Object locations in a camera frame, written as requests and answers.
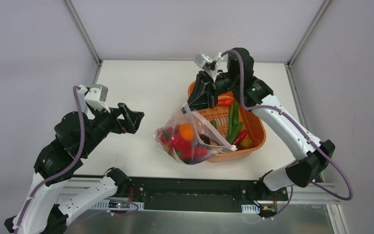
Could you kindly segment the red toy lychee bunch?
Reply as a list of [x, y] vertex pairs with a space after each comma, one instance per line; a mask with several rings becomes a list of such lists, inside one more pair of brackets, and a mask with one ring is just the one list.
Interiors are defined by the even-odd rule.
[[178, 157], [182, 149], [182, 138], [179, 134], [180, 125], [160, 129], [159, 140], [163, 150], [171, 157]]

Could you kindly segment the orange toy tangerine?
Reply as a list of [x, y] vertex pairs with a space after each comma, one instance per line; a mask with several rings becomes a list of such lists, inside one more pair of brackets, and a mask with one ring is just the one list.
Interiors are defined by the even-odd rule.
[[181, 124], [179, 126], [179, 135], [187, 141], [192, 141], [195, 138], [195, 129], [190, 123]]

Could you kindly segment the dark purple toy mangosteen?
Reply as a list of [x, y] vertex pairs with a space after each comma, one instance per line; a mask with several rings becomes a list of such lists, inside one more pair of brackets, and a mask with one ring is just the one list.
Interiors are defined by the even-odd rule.
[[206, 135], [199, 135], [200, 139], [203, 141], [204, 144], [210, 145], [211, 140], [208, 136]]

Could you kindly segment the clear pink zip top bag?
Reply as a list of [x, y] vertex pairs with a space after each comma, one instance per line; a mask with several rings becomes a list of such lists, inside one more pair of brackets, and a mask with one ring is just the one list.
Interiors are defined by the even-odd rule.
[[191, 110], [186, 102], [171, 114], [163, 127], [155, 130], [154, 138], [165, 153], [186, 165], [237, 150], [210, 121]]

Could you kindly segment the red toy chili pepper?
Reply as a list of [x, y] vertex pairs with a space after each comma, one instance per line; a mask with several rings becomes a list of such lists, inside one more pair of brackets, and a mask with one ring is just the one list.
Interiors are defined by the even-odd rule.
[[194, 145], [179, 134], [171, 136], [170, 145], [176, 151], [180, 160], [202, 158], [208, 153], [207, 147]]

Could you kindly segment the purple toy eggplant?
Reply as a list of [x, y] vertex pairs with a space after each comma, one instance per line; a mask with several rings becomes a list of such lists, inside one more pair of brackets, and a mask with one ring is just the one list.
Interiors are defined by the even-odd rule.
[[194, 165], [198, 164], [204, 161], [207, 161], [213, 157], [215, 157], [217, 154], [207, 154], [205, 156], [198, 156], [194, 158], [188, 158], [188, 159], [182, 159], [182, 162], [187, 165]]

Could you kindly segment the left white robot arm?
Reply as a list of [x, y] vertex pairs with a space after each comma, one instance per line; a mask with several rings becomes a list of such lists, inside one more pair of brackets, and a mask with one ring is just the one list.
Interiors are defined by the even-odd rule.
[[11, 234], [61, 234], [72, 221], [94, 204], [129, 192], [130, 179], [111, 169], [98, 183], [63, 204], [56, 199], [89, 154], [109, 133], [135, 134], [144, 117], [124, 103], [109, 111], [91, 108], [94, 118], [78, 110], [66, 114], [54, 128], [55, 139], [39, 153], [33, 182], [21, 211], [5, 220]]

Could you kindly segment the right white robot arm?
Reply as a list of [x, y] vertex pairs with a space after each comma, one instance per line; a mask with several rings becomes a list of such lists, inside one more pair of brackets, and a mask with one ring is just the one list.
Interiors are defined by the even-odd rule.
[[254, 59], [247, 49], [236, 47], [215, 58], [198, 54], [194, 62], [200, 71], [187, 100], [190, 110], [215, 107], [218, 96], [231, 91], [240, 107], [265, 122], [295, 159], [258, 180], [260, 198], [268, 200], [282, 187], [306, 187], [327, 167], [334, 143], [319, 139], [287, 112], [272, 88], [254, 75]]

